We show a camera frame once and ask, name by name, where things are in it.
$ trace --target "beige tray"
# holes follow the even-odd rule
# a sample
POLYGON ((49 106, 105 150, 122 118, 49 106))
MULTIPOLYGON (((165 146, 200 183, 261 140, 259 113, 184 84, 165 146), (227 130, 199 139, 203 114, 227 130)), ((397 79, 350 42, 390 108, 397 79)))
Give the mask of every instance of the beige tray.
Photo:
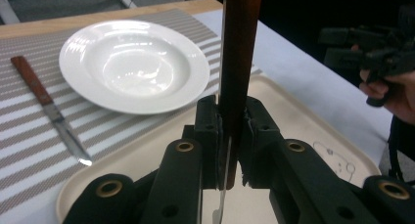
MULTIPOLYGON (((268 78, 253 76, 249 95, 262 101, 284 138, 300 139, 313 146, 342 179, 361 186, 367 176, 380 174, 378 167, 365 154, 268 78)), ((165 147, 180 138, 183 125, 193 124, 194 117, 195 109, 190 109, 134 143, 75 173, 59 194, 56 206, 58 219, 62 221, 65 218, 71 205, 95 178, 107 173, 121 173, 135 181, 157 169, 165 147)), ((242 175, 237 175, 235 184, 226 194, 222 223, 276 223, 267 190, 243 187, 242 175)), ((212 223, 212 213, 218 207, 219 192, 204 191, 204 224, 212 223)))

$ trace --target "wooden knife handle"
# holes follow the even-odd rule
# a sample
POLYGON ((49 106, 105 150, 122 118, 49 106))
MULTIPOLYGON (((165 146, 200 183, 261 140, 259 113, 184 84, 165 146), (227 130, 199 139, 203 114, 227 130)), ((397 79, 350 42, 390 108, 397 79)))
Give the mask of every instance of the wooden knife handle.
POLYGON ((12 64, 18 70, 19 74, 22 76, 24 82, 30 88, 31 92, 36 96, 37 100, 42 106, 53 103, 52 98, 49 96, 45 87, 43 87, 39 78, 37 78, 36 73, 34 73, 30 64, 23 56, 16 56, 10 59, 12 64))

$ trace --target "silver blade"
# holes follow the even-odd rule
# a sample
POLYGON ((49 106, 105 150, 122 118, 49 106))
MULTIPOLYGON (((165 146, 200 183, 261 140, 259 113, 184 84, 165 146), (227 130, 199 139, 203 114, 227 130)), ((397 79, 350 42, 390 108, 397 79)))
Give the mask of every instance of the silver blade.
POLYGON ((76 157, 79 162, 90 166, 92 164, 91 156, 82 147, 79 139, 73 134, 72 128, 65 121, 65 118, 59 113, 56 106, 54 104, 49 104, 43 106, 43 110, 58 130, 59 136, 61 136, 62 141, 64 141, 70 153, 76 157))
POLYGON ((229 170, 229 160, 231 157, 231 145, 232 138, 229 138, 228 150, 226 153, 226 164, 225 164, 225 179, 223 180, 223 190, 220 192, 220 204, 219 209, 213 212, 213 224, 221 224, 223 217, 223 208, 225 206, 225 196, 226 196, 226 185, 228 181, 228 170, 229 170))

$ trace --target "table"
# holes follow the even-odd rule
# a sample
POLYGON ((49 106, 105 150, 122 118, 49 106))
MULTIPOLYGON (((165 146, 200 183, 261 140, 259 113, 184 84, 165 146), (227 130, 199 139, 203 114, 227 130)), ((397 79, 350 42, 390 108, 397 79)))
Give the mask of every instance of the table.
MULTIPOLYGON (((194 16, 220 37, 222 5, 214 0, 194 0, 150 7, 69 17, 40 22, 0 26, 0 44, 8 38, 48 34, 94 22, 125 19, 140 15, 179 9, 194 16)), ((389 136, 391 114, 365 104, 366 97, 354 86, 313 60, 303 51, 272 31, 258 25, 254 64, 309 109, 326 120, 336 130, 360 148, 375 163, 379 163, 389 136)), ((51 193, 36 197, 39 206, 15 219, 0 215, 0 223, 55 223, 55 198, 60 186, 51 193)))

